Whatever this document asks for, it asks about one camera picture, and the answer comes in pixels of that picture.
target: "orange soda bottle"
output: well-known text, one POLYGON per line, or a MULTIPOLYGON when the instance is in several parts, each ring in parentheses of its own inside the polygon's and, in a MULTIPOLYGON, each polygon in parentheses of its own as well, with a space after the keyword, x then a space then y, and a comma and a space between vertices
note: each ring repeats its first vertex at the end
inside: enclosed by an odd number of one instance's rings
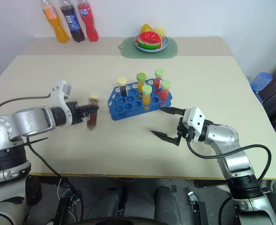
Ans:
POLYGON ((40 0, 40 2, 41 2, 42 10, 43 10, 48 22, 54 28, 54 32, 55 32, 55 36, 57 37, 57 40, 61 43, 68 42, 69 37, 61 25, 60 18, 58 16, 57 11, 55 10, 51 0, 40 0))

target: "toy fruit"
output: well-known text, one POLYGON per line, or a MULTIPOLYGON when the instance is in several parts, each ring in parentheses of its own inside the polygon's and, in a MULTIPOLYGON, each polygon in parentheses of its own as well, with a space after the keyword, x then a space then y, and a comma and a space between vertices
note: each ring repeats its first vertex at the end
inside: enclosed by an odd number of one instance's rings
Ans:
POLYGON ((147 31, 138 36, 137 44, 141 48, 155 50, 162 48, 162 39, 157 33, 147 31))
POLYGON ((142 26, 140 34, 147 32, 147 31, 152 31, 152 28, 149 26, 148 23, 146 23, 142 26))
POLYGON ((159 34, 159 36, 161 36, 162 39, 166 37, 166 31, 163 27, 156 27, 153 29, 153 31, 159 34))

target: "yellow fruit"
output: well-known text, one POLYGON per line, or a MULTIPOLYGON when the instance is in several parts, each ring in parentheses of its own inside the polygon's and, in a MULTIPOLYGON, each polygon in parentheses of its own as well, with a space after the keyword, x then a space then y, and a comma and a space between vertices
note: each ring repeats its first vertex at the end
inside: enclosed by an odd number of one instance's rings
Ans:
POLYGON ((156 27, 153 29, 153 31, 161 36, 161 39, 164 39, 166 37, 166 31, 163 27, 156 27))
POLYGON ((149 24, 146 23, 142 26, 140 34, 147 32, 147 31, 152 31, 152 28, 149 26, 149 24))

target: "robotic arm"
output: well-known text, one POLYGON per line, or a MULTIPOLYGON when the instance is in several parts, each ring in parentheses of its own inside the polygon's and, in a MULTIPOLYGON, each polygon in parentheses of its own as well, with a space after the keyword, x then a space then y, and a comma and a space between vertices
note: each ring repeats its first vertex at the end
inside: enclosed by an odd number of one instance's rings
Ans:
POLYGON ((95 105, 65 103, 70 91, 68 83, 57 82, 50 94, 54 107, 24 109, 9 116, 0 116, 0 225, 23 224, 30 206, 41 199, 38 178, 29 175, 30 162, 24 149, 27 143, 22 137, 80 123, 83 117, 98 110, 95 105))
MULTIPOLYGON (((210 145, 217 155, 229 153, 240 149, 239 136, 235 129, 227 125, 216 125, 206 120, 198 107, 191 109, 178 109, 173 107, 160 108, 169 114, 179 114, 182 117, 177 127, 178 137, 170 138, 164 133, 152 131, 160 139, 179 146, 181 138, 185 138, 189 149, 197 156, 204 157, 190 146, 190 142, 204 142, 210 145)), ((265 194, 261 191, 253 168, 244 151, 219 157, 217 159, 224 178, 232 194, 240 224, 271 224, 276 225, 276 215, 265 194)))

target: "green placemat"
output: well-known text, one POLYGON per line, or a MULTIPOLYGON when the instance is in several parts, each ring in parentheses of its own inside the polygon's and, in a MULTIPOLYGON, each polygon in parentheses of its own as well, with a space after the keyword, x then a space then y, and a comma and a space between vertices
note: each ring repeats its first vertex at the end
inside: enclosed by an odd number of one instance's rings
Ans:
POLYGON ((124 39, 122 44, 119 45, 121 54, 126 58, 131 59, 168 59, 176 56, 177 54, 177 44, 175 40, 171 37, 169 39, 169 44, 161 52, 148 53, 140 51, 134 45, 134 37, 129 37, 124 39))

